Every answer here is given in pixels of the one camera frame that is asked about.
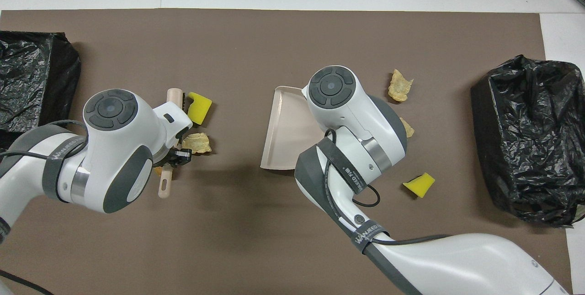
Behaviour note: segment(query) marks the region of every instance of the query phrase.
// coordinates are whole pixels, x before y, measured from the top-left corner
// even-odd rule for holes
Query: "black cable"
[[[355,200],[355,199],[351,199],[351,201],[353,201],[354,204],[356,205],[360,205],[362,207],[375,207],[378,204],[380,204],[380,193],[378,193],[378,190],[376,190],[376,188],[372,187],[371,185],[367,185],[368,188],[372,189],[372,191],[374,191],[374,193],[376,194],[376,203],[373,204],[364,204],[364,203],[360,203],[359,201]]]
[[[333,128],[328,128],[325,131],[325,137],[328,137],[329,134],[331,134],[331,142],[333,142],[333,144],[337,143],[337,133]]]
[[[425,241],[443,239],[444,237],[451,237],[451,235],[432,235],[426,237],[416,237],[414,239],[407,239],[407,240],[380,240],[380,239],[372,239],[373,243],[378,243],[380,245],[387,245],[387,246],[397,246],[397,245],[410,245],[412,243],[420,243]]]
[[[79,145],[78,147],[76,147],[75,149],[73,149],[71,152],[69,152],[67,154],[67,156],[65,156],[65,158],[69,158],[69,157],[73,157],[75,155],[77,155],[78,153],[80,153],[87,145],[87,126],[85,126],[84,123],[77,121],[77,120],[71,120],[71,119],[66,119],[66,120],[59,120],[59,121],[54,121],[54,122],[50,122],[47,125],[67,125],[67,124],[75,124],[77,126],[80,126],[81,128],[84,129],[85,131],[85,139],[83,141],[83,143],[81,145]]]
[[[14,274],[9,274],[8,272],[4,271],[4,270],[0,270],[0,276],[12,280],[13,282],[17,282],[19,284],[23,284],[26,287],[30,287],[36,291],[38,291],[38,293],[44,294],[44,295],[53,295],[53,293],[51,293],[50,291],[42,288],[41,286],[38,286],[35,283],[29,282],[28,280],[25,280],[23,278],[17,277]]]
[[[67,156],[65,156],[65,158],[70,158],[70,157],[73,157],[73,156],[77,155],[78,153],[80,153],[86,147],[87,138],[88,138],[87,126],[85,126],[85,124],[83,124],[82,122],[77,121],[77,120],[59,120],[59,121],[50,122],[47,125],[67,125],[67,124],[76,124],[76,125],[81,126],[84,129],[85,134],[86,134],[83,143],[81,143],[78,147],[76,147],[71,152],[69,152],[67,154]],[[41,158],[41,159],[48,158],[48,156],[41,155],[41,154],[35,153],[35,152],[28,152],[28,151],[8,150],[8,151],[0,152],[0,157],[10,157],[10,156],[29,156],[29,157]]]
[[[10,150],[0,152],[0,157],[10,157],[10,156],[29,156],[35,158],[46,159],[48,158],[45,155],[41,155],[40,153],[28,152],[28,151],[17,151],[17,150]]]

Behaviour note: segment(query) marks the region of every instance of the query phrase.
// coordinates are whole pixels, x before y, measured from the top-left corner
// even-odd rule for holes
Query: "black garbage bag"
[[[0,31],[0,151],[29,129],[67,119],[80,72],[64,33]]]
[[[585,204],[585,92],[572,63],[522,55],[472,87],[477,153],[489,195],[527,222],[566,227]]]

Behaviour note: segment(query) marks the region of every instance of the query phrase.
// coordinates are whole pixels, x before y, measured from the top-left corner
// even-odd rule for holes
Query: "robot joint control button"
[[[100,101],[98,104],[98,114],[104,118],[112,118],[118,116],[124,109],[124,105],[119,99],[109,97],[108,99]]]
[[[331,105],[338,105],[343,103],[351,95],[351,90],[348,88],[342,89],[338,95],[331,98]]]
[[[94,110],[96,110],[96,105],[98,105],[98,102],[100,102],[101,99],[104,98],[104,95],[101,93],[98,93],[96,95],[94,95],[90,101],[87,101],[87,103],[85,104],[85,111],[90,114],[92,112],[94,112]]]
[[[321,105],[327,103],[327,98],[319,93],[319,89],[316,86],[311,87],[311,98]]]
[[[328,75],[324,76],[320,83],[320,89],[324,95],[333,96],[341,91],[343,83],[337,76]]]
[[[124,110],[122,111],[122,113],[119,116],[117,116],[117,122],[119,122],[120,124],[124,124],[125,122],[129,121],[133,115],[134,104],[132,103],[126,104],[126,106],[124,106]]]
[[[113,122],[111,120],[107,120],[107,119],[102,118],[98,115],[91,116],[90,123],[94,124],[97,127],[101,127],[101,128],[112,128],[113,127]]]
[[[113,97],[118,97],[118,98],[122,99],[123,101],[130,101],[130,100],[134,99],[134,95],[132,93],[130,93],[129,91],[124,91],[124,90],[109,90],[108,95],[113,96]]]
[[[351,72],[346,68],[337,68],[335,70],[335,73],[343,78],[343,83],[348,85],[353,84],[353,76],[351,75]]]
[[[319,81],[323,78],[326,73],[323,70],[318,71],[313,78],[311,78],[311,83],[319,83]]]

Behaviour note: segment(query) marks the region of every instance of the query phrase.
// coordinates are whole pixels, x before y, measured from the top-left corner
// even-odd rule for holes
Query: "circular button panel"
[[[125,90],[108,90],[94,95],[85,104],[88,125],[101,131],[114,131],[129,124],[138,113],[136,97]]]
[[[355,76],[348,68],[329,66],[316,72],[309,83],[309,97],[317,106],[334,109],[351,99],[356,90]]]

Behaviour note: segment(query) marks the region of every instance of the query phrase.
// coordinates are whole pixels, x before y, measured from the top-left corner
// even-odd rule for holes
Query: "wooden handle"
[[[167,90],[167,102],[176,104],[179,108],[182,108],[182,90],[181,89],[168,89]],[[169,164],[163,165],[163,172],[160,174],[159,182],[159,197],[168,198],[171,195],[171,181],[173,179],[173,168]]]
[[[170,165],[163,165],[163,172],[160,174],[159,197],[168,198],[171,195],[171,179],[173,168]]]

